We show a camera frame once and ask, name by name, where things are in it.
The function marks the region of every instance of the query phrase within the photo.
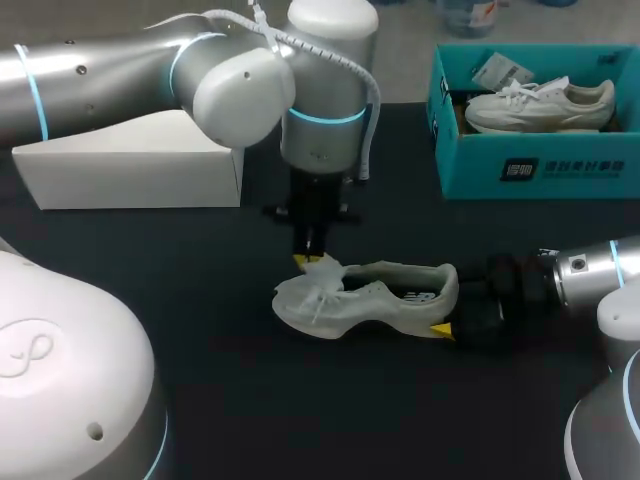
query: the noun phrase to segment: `teal shoe box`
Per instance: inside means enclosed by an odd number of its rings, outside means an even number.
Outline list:
[[[545,83],[616,85],[616,124],[608,133],[479,134],[467,130],[464,95],[498,52]],[[640,198],[640,49],[628,45],[440,45],[427,102],[438,173],[448,199]]]

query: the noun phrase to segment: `sneaker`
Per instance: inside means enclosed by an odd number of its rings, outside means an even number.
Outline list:
[[[314,337],[340,338],[361,322],[379,320],[407,335],[440,338],[430,327],[443,323],[458,299],[458,274],[448,264],[343,267],[325,255],[303,268],[304,275],[278,285],[273,310]]]
[[[614,110],[611,80],[596,88],[583,88],[563,77],[544,85],[520,85],[514,80],[499,93],[471,99],[465,117],[481,133],[597,132]]]

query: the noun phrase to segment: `white block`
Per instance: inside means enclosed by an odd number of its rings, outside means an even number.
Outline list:
[[[244,151],[182,110],[13,149],[41,210],[239,207]]]

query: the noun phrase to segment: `blue led ring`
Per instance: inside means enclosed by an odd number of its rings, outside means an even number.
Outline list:
[[[362,116],[364,116],[364,112],[366,111],[367,109],[365,107],[362,109],[360,113],[356,113],[355,115],[352,115],[346,118],[319,118],[319,117],[312,117],[311,115],[305,115],[304,113],[299,112],[294,108],[289,109],[289,112],[292,115],[298,118],[301,118],[302,120],[306,120],[307,122],[319,123],[320,125],[344,125],[346,123],[355,122],[359,118],[362,118]]]
[[[27,61],[27,52],[25,47],[22,45],[14,45],[16,51],[18,52],[18,56],[20,57],[20,61],[22,62],[22,68],[24,69],[24,73],[27,75],[27,80],[29,81],[29,88],[31,88],[31,96],[33,97],[33,101],[36,104],[36,112],[38,113],[38,121],[40,122],[40,130],[42,131],[42,141],[46,142],[49,140],[49,127],[47,126],[47,117],[44,114],[44,106],[42,105],[42,99],[40,98],[40,92],[38,91],[38,84],[36,83],[36,79],[33,74],[29,70],[29,63]]]
[[[631,360],[627,363],[627,367],[624,369],[624,376],[622,377],[622,399],[624,401],[624,410],[627,414],[627,419],[629,420],[629,426],[633,431],[633,434],[640,443],[640,427],[638,426],[638,422],[636,421],[636,417],[633,414],[633,408],[631,407],[631,398],[629,397],[629,373],[631,372],[631,366],[633,365],[633,361],[638,356],[636,352]]]
[[[158,463],[162,458],[162,454],[164,453],[164,447],[167,444],[167,436],[169,435],[169,414],[165,413],[165,424],[164,424],[164,437],[162,438],[162,444],[160,445],[160,450],[158,451],[158,455],[156,456],[153,465],[149,469],[149,473],[147,473],[142,480],[151,480],[151,477],[155,473],[156,468],[158,467]]]
[[[613,263],[616,266],[618,283],[620,284],[620,288],[622,288],[624,287],[624,277],[622,276],[622,268],[620,268],[620,256],[618,255],[618,242],[616,240],[611,240],[609,244],[611,245],[611,255],[613,256]]]
[[[171,70],[169,70],[169,88],[171,89],[171,95],[175,97],[175,93],[173,92],[173,71],[175,70],[176,65],[178,64],[178,60],[180,60],[180,57],[194,43],[197,43],[200,40],[205,40],[207,38],[213,38],[213,37],[226,37],[226,35],[224,33],[213,33],[213,32],[199,33],[188,42],[182,44],[182,46],[178,50],[178,53],[176,53],[176,56],[173,59],[173,63],[171,64]]]

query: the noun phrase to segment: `cardboard box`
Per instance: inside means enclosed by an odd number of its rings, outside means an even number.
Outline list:
[[[611,79],[616,115],[605,133],[479,134],[464,120],[472,78],[498,52],[535,74],[584,87]],[[640,198],[640,51],[628,45],[440,45],[427,104],[448,199]]]
[[[239,207],[244,151],[179,110],[13,149],[42,210]]]

